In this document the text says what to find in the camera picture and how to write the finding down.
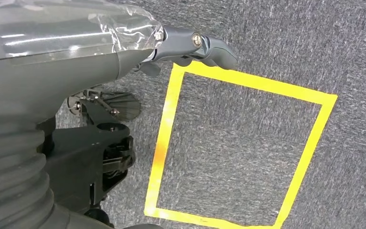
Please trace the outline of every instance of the metal screw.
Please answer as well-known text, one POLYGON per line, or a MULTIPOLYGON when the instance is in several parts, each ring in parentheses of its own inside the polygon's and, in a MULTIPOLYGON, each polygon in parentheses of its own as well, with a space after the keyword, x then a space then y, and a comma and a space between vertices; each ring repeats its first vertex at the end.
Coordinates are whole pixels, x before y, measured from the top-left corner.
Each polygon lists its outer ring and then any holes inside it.
POLYGON ((76 102, 74 106, 75 106, 75 109, 79 110, 81 108, 81 103, 76 102))
POLYGON ((201 39, 201 35, 198 34, 198 33, 193 33, 193 36, 192 36, 192 41, 193 41, 193 45, 196 47, 196 48, 200 48, 203 41, 201 39))
POLYGON ((120 112, 117 109, 113 109, 110 113, 113 115, 118 115, 120 112))

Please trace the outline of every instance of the floor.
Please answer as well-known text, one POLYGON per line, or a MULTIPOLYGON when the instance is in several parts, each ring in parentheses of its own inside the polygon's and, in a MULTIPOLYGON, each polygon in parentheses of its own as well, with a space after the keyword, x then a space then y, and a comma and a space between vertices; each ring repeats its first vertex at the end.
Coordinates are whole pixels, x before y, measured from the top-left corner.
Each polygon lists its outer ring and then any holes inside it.
MULTIPOLYGON (((119 0, 163 24, 222 38, 238 71, 337 94, 283 228, 366 228, 366 0, 119 0)), ((103 207, 116 228, 155 223, 147 217, 148 179, 171 63, 157 77, 134 73, 109 83, 135 94, 142 114, 132 130, 137 162, 103 207)), ((272 225, 319 105, 238 85, 185 76, 158 207, 272 225)), ((59 127, 76 126, 65 109, 59 127)))

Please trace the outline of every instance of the black bracket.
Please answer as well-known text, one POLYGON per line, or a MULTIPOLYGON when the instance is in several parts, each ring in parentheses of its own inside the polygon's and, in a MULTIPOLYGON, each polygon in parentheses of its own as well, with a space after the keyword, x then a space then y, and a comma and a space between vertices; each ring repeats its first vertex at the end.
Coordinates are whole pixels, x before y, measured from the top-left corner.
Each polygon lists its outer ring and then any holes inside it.
POLYGON ((56 202, 85 214, 127 176, 135 153, 127 126, 97 103, 80 103, 84 126, 46 134, 45 143, 52 147, 41 148, 56 202))

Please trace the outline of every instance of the yellow tape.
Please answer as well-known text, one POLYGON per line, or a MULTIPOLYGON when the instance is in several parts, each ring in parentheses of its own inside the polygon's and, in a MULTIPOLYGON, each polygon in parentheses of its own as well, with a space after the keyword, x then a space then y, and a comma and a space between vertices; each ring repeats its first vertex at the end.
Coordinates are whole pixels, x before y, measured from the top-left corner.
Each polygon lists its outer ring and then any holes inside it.
POLYGON ((159 127, 158 140, 155 148, 155 155, 149 178, 148 191, 145 201, 144 213, 147 216, 169 219, 183 223, 192 223, 201 226, 223 228, 223 229, 259 229, 259 228, 273 228, 277 229, 282 226, 285 219, 288 217, 291 207, 295 201, 297 192, 301 186, 302 180, 305 176, 308 165, 312 159, 312 155, 318 144, 319 138, 323 132, 330 113, 336 103, 337 95, 326 94, 312 89, 283 83, 256 75, 250 75, 232 70, 224 70, 218 67, 207 67, 200 62, 192 62, 187 67, 174 65, 169 80, 168 91, 166 93, 165 105, 163 107, 163 114, 161 125, 159 127), (161 180, 163 169, 165 166, 165 159, 169 140, 172 133, 174 116, 176 113, 177 103, 179 100, 180 89, 183 82, 184 73, 192 73, 199 76, 216 79, 228 83, 254 88, 270 93, 280 94, 311 103, 321 104, 321 110, 312 127, 311 134, 306 142, 301 159, 295 170, 294 177, 288 188, 287 194, 281 205, 275 224, 272 226, 242 226, 228 222, 223 219, 215 219, 208 217, 201 217, 197 215, 172 211, 162 208, 157 208, 157 201, 159 190, 161 187, 161 180))

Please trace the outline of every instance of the plastic wrap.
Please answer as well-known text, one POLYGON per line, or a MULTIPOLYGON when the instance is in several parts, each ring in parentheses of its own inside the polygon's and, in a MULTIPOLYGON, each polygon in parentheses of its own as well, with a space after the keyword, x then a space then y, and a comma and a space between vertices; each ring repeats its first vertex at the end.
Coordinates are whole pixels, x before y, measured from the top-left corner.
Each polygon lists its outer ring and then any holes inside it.
POLYGON ((135 6, 106 0, 0 0, 0 59, 37 55, 36 61, 49 61, 156 49, 162 40, 162 25, 135 6))

